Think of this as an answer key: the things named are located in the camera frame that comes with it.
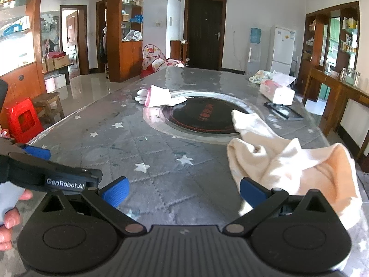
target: white cloth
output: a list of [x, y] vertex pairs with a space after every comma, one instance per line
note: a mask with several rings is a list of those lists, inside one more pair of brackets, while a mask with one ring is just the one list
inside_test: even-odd
[[146, 107], [174, 106], [187, 101], [186, 97], [172, 98], [168, 88], [161, 88], [155, 85], [150, 86], [148, 90], [139, 90], [137, 94], [138, 96], [135, 100], [140, 104], [145, 104]]
[[[242, 139], [227, 146], [229, 167], [238, 190], [243, 177], [267, 189], [282, 188], [290, 195], [305, 195], [319, 189], [346, 229], [360, 219], [362, 205], [355, 162], [342, 144], [302, 149], [297, 138], [276, 135], [257, 115], [232, 111], [233, 125]], [[250, 211], [246, 202], [240, 215]]]

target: fingernail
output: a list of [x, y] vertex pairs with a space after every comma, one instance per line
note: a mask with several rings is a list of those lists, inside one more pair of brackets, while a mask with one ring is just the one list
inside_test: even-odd
[[7, 229], [13, 228], [15, 226], [15, 220], [13, 218], [10, 218], [8, 222], [6, 223]]

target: human hand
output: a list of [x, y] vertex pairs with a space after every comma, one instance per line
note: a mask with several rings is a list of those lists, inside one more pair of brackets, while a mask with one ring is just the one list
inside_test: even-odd
[[[29, 200], [32, 198], [32, 192], [25, 190], [19, 198], [20, 200]], [[12, 228], [21, 223], [21, 216], [17, 208], [8, 211], [4, 217], [4, 225], [0, 227], [0, 251], [7, 251], [12, 248]]]

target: glass jar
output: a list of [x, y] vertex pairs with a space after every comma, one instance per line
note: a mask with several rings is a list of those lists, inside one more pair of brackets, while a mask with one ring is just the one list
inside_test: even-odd
[[359, 85], [360, 76], [361, 76], [361, 74], [359, 72], [356, 72], [355, 73], [354, 86], [358, 86]]
[[340, 82], [345, 82], [346, 78], [347, 78], [347, 69], [344, 67], [339, 75], [339, 81]]

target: white refrigerator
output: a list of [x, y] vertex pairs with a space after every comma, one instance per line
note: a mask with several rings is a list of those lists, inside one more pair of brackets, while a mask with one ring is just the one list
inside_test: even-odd
[[266, 69], [290, 74], [296, 31], [273, 26]]

